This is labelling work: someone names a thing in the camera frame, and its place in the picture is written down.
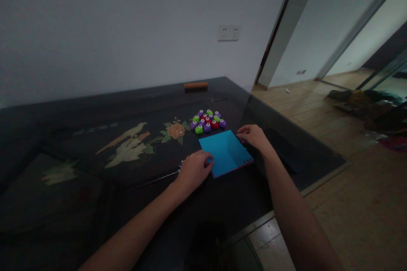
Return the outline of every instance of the left hand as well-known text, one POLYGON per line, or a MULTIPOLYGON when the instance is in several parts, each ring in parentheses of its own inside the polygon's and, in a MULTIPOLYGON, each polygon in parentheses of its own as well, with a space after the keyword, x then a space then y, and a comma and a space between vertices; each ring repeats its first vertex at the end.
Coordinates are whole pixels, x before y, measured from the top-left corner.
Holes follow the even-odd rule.
POLYGON ((182 163, 174 183, 181 189, 185 198, 192 194, 211 172, 214 161, 208 163, 208 158, 213 159, 211 153, 201 149, 188 156, 182 163))

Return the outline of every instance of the clutter on floor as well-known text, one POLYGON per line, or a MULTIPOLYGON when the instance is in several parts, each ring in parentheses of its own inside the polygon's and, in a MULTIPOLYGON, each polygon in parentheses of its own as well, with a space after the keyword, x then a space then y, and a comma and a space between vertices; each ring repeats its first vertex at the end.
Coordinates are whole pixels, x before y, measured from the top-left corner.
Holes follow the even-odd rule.
POLYGON ((407 102, 402 97, 375 90, 331 90, 328 97, 344 102, 335 108, 363 119, 365 129, 387 135, 379 140, 384 147, 407 151, 407 102))

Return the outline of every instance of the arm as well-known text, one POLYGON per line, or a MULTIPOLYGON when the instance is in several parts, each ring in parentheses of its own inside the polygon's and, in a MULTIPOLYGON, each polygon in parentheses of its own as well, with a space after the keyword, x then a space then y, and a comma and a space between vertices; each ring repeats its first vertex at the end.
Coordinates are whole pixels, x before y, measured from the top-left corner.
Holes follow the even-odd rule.
POLYGON ((295 267, 343 270, 339 257, 263 130, 257 125, 246 125, 237 132, 243 143, 252 144, 262 154, 274 213, 295 267))
POLYGON ((199 150, 183 162, 177 179, 100 247, 80 268, 131 270, 165 219, 205 180, 213 163, 199 150))

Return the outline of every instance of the orange object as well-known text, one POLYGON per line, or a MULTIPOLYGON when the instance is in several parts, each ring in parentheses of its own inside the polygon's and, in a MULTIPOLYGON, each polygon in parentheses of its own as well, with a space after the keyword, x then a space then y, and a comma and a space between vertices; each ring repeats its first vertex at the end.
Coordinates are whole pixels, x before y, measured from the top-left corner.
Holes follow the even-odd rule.
POLYGON ((208 88, 208 82, 184 84, 185 90, 196 90, 196 89, 206 89, 206 88, 208 88))

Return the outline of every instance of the red paper edge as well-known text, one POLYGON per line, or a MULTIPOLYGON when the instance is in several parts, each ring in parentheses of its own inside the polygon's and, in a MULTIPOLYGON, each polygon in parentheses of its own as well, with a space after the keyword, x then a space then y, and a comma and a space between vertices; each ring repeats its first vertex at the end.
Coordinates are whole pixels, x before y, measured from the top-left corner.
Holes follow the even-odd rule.
MULTIPOLYGON (((226 175, 226 174, 228 174, 228 173, 230 173, 230 172, 232 172, 232 171, 235 171, 236 169, 245 167, 246 165, 251 164, 251 163, 253 163, 253 162, 254 162, 254 160, 253 160, 253 161, 250 161, 250 162, 247 162, 247 163, 243 164, 242 166, 236 167, 235 169, 232 169, 231 171, 227 171, 226 173, 223 173, 223 174, 217 176, 216 178, 219 178, 219 177, 221 177, 221 176, 223 176, 223 175, 226 175)), ((216 179, 215 176, 213 175, 213 172, 212 172, 212 171, 211 171, 211 174, 212 174, 212 178, 216 179)))

